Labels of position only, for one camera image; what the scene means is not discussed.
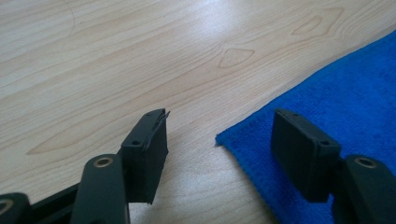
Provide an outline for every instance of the table surface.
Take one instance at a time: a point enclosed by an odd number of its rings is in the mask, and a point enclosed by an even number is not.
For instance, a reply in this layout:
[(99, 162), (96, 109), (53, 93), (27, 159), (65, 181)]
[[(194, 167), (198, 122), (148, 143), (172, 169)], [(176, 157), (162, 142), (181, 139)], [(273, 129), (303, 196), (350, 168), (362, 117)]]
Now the table surface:
[(0, 3), (0, 194), (35, 203), (166, 108), (169, 155), (134, 223), (273, 223), (215, 136), (396, 29), (394, 0)]

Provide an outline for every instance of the blue cloth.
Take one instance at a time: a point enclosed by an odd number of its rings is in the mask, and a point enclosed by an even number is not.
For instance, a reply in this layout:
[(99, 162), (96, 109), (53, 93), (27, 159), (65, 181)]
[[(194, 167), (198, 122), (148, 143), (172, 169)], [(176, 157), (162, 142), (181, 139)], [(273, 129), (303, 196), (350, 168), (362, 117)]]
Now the blue cloth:
[(333, 223), (328, 203), (307, 203), (270, 151), (274, 109), (311, 120), (342, 146), (396, 174), (396, 31), (317, 71), (216, 137), (229, 149), (281, 223)]

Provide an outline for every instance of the microfiber cloth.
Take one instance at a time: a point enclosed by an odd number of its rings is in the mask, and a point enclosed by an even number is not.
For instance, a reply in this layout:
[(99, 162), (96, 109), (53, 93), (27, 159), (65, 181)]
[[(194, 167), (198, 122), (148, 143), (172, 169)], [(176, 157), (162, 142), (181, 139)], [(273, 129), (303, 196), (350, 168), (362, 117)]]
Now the microfiber cloth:
[(333, 223), (331, 205), (308, 203), (271, 154), (274, 110), (294, 111), (341, 146), (396, 174), (396, 31), (327, 65), (216, 137), (253, 182), (280, 223)]

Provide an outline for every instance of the blue towel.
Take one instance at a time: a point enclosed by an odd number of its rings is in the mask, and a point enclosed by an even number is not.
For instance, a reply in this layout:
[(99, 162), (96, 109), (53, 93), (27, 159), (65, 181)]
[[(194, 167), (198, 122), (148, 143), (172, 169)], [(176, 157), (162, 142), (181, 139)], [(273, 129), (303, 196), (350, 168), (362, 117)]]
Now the blue towel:
[(307, 203), (270, 151), (274, 109), (311, 120), (342, 146), (396, 174), (396, 31), (317, 71), (223, 133), (229, 149), (281, 223), (333, 223), (331, 204)]

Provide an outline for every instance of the wood grain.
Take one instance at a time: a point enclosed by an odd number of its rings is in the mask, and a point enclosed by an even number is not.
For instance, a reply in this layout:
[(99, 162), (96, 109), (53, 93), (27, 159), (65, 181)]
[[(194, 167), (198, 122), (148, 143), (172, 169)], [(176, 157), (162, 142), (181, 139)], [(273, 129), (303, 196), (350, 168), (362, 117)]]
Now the wood grain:
[(165, 107), (170, 154), (133, 222), (276, 222), (215, 135), (395, 28), (393, 0), (1, 1), (0, 194), (77, 183)]

